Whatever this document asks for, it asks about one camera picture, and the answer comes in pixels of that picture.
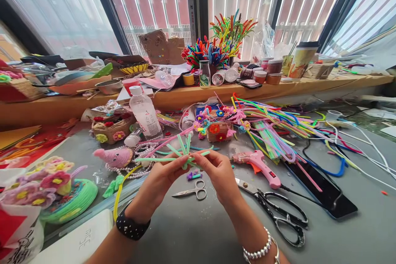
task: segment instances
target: small scissors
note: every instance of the small scissors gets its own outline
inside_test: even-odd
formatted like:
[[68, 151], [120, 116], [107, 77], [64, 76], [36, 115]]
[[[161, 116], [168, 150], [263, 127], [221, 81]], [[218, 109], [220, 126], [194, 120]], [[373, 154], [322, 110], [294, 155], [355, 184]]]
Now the small scissors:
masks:
[[[173, 194], [172, 197], [182, 197], [182, 196], [190, 195], [191, 193], [195, 193], [198, 200], [204, 200], [206, 198], [206, 190], [204, 188], [205, 188], [205, 182], [200, 179], [195, 182], [195, 189], [182, 191], [182, 192]], [[203, 197], [199, 197], [199, 195], [198, 195], [199, 192], [204, 192], [205, 195]]]
[[[273, 192], [266, 192], [263, 193], [260, 189], [256, 188], [255, 186], [252, 186], [251, 184], [248, 184], [247, 182], [235, 178], [236, 183], [238, 184], [238, 187], [241, 189], [244, 189], [248, 193], [252, 194], [257, 201], [261, 204], [261, 206], [264, 208], [264, 210], [267, 212], [267, 214], [271, 217], [273, 220], [276, 228], [278, 229], [279, 233], [285, 238], [285, 240], [290, 243], [292, 246], [295, 246], [297, 248], [302, 247], [305, 243], [305, 234], [302, 228], [307, 229], [308, 228], [308, 218], [305, 214], [305, 212], [293, 201], [287, 199], [285, 196], [282, 196], [278, 193], [273, 193]], [[285, 203], [289, 204], [291, 207], [293, 207], [295, 210], [297, 210], [303, 217], [303, 219], [299, 219], [298, 217], [294, 216], [293, 214], [287, 212], [286, 210], [280, 208], [279, 206], [273, 204], [271, 201], [267, 199], [267, 197], [273, 196], [276, 198], [279, 198], [283, 200]], [[286, 219], [281, 218], [281, 217], [276, 217], [273, 212], [270, 210], [270, 207], [276, 210], [278, 213], [281, 215], [285, 216]], [[285, 224], [289, 226], [292, 230], [297, 235], [297, 240], [296, 241], [291, 241], [286, 237], [285, 234], [283, 234], [282, 230], [279, 228], [279, 223]]]

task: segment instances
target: phone screen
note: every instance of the phone screen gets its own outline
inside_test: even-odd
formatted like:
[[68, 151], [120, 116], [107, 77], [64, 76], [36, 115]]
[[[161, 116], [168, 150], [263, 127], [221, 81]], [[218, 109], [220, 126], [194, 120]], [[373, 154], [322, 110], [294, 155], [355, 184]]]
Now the phone screen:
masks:
[[358, 208], [354, 205], [347, 197], [342, 195], [338, 200], [336, 207], [332, 209], [335, 199], [339, 196], [340, 191], [334, 187], [316, 168], [309, 164], [301, 163], [301, 166], [305, 171], [312, 177], [312, 179], [318, 184], [323, 190], [319, 192], [318, 189], [310, 182], [308, 177], [301, 171], [301, 169], [295, 165], [285, 162], [286, 167], [292, 172], [299, 182], [305, 187], [305, 189], [314, 197], [317, 201], [327, 207], [327, 212], [335, 219], [340, 219], [351, 213], [357, 212]]

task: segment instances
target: white bottle cap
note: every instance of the white bottle cap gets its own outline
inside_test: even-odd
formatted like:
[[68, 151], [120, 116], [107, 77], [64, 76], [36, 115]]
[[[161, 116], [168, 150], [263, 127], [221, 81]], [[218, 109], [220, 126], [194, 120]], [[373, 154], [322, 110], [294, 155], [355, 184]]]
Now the white bottle cap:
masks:
[[143, 90], [140, 86], [131, 86], [129, 87], [129, 91], [131, 92], [132, 96], [139, 96], [143, 94]]

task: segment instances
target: glue gun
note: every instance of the glue gun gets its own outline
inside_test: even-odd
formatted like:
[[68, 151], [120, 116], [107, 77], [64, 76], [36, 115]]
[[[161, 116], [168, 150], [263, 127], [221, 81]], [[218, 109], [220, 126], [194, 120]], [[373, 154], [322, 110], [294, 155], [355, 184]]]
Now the glue gun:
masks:
[[236, 155], [233, 155], [230, 160], [239, 164], [247, 163], [251, 165], [253, 167], [253, 170], [255, 171], [255, 174], [257, 174], [258, 172], [262, 172], [262, 174], [264, 174], [265, 178], [267, 178], [269, 182], [269, 186], [271, 187], [271, 189], [280, 188], [281, 181], [279, 177], [277, 177], [275, 173], [273, 173], [272, 170], [269, 169], [268, 166], [265, 164], [264, 154], [262, 151], [255, 150], [254, 153], [238, 153]]

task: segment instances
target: watch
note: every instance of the watch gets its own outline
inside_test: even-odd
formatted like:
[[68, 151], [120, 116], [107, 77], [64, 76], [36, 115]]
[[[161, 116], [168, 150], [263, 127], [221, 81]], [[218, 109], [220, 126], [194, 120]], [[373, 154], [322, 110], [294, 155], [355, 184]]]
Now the watch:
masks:
[[116, 226], [118, 231], [120, 233], [132, 240], [139, 240], [141, 237], [144, 235], [144, 233], [147, 231], [147, 229], [150, 226], [150, 221], [147, 222], [147, 224], [138, 224], [131, 218], [128, 218], [125, 216], [125, 209], [128, 207], [128, 205], [123, 209], [123, 211], [119, 214], [116, 220]]

